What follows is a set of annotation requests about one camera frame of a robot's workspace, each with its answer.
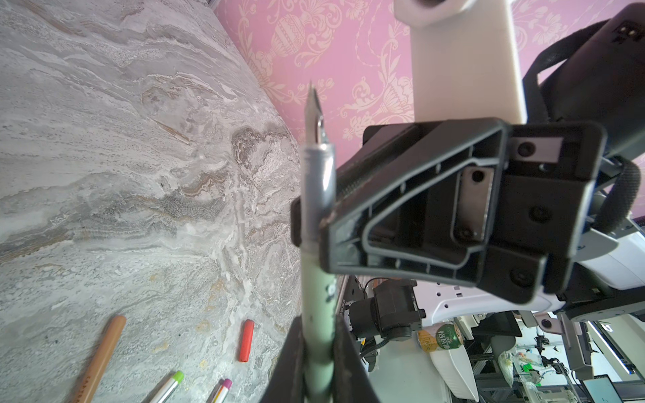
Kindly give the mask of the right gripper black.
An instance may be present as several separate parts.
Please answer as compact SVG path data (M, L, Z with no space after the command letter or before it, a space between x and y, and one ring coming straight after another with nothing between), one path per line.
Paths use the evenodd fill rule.
M513 131L491 118L371 126L338 169L336 203L319 230L322 266L337 275L478 284L516 304L560 294L606 137L593 122ZM470 167L490 185L482 234L458 221Z

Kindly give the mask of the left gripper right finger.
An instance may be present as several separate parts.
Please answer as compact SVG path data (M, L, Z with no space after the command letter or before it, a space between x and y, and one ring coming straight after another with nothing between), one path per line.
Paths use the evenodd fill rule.
M336 316L334 324L334 380L332 382L334 402L378 403L380 400L361 364L354 339L344 318Z

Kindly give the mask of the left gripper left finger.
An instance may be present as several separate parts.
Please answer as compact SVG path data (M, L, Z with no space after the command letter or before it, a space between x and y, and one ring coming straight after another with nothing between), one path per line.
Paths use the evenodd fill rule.
M305 340L302 318L292 321L261 403L303 403Z

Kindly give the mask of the light green pen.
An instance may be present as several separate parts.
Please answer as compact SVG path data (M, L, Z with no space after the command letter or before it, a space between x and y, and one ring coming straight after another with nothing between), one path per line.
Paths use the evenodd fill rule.
M301 158L302 330L307 402L332 401L334 316L337 280L320 260L320 224L335 203L335 147L324 128L324 114L314 86L305 107Z

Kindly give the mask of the tan brown pen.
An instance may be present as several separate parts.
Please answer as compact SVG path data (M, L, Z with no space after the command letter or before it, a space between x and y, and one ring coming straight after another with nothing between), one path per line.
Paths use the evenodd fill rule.
M103 335L97 351L92 357L85 374L82 376L80 386L72 398L73 403L92 402L126 323L127 319L125 316L117 315L107 326L107 330Z

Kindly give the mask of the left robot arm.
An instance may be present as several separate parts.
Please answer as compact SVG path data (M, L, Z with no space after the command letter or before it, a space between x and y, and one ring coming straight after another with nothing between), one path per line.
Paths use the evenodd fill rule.
M426 312L418 307L416 280L383 279L368 297L351 275L342 297L343 313L336 319L333 344L333 402L379 401L368 380L366 364L373 367L378 350L389 342L410 339L421 329ZM305 340L302 319L296 317L282 347L263 402L304 402Z

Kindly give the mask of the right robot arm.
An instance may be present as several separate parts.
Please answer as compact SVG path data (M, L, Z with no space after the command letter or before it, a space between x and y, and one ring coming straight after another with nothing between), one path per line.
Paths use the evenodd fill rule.
M581 236L614 232L638 192L643 4L553 43L512 94L493 81L502 55L470 41L480 10L396 5L420 32L418 120L368 127L340 167L310 95L291 207L305 316L331 314L337 275L436 280L517 304L545 292L577 322L644 309L643 287L577 297Z

